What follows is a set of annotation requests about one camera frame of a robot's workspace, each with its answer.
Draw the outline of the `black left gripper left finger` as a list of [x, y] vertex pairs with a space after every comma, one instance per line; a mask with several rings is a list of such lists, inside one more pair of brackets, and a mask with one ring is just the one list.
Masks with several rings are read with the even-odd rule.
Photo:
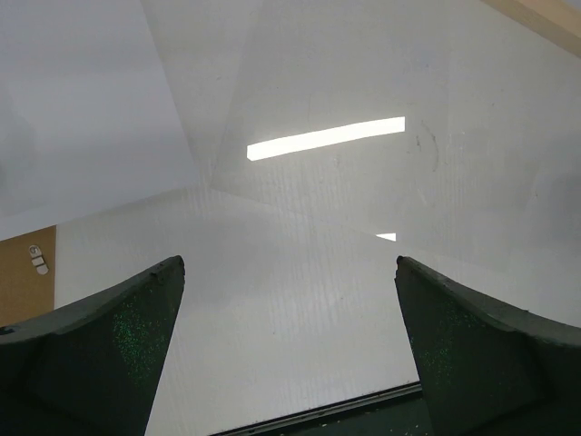
[[145, 434], [184, 285], [173, 256], [2, 327], [2, 434]]

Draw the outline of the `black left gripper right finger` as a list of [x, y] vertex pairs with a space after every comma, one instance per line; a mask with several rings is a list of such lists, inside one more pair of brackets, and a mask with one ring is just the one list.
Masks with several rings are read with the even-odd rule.
[[395, 277], [437, 435], [577, 435], [580, 330], [400, 256]]

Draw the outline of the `light wooden picture frame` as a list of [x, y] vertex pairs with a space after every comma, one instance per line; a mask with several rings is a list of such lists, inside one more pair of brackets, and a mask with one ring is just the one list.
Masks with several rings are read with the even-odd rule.
[[580, 57], [580, 6], [561, 0], [484, 0], [547, 41]]

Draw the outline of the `clear acrylic sheet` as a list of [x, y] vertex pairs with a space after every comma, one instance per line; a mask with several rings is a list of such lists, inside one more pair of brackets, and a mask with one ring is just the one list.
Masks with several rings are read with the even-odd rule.
[[212, 187], [441, 250], [448, 1], [265, 1]]

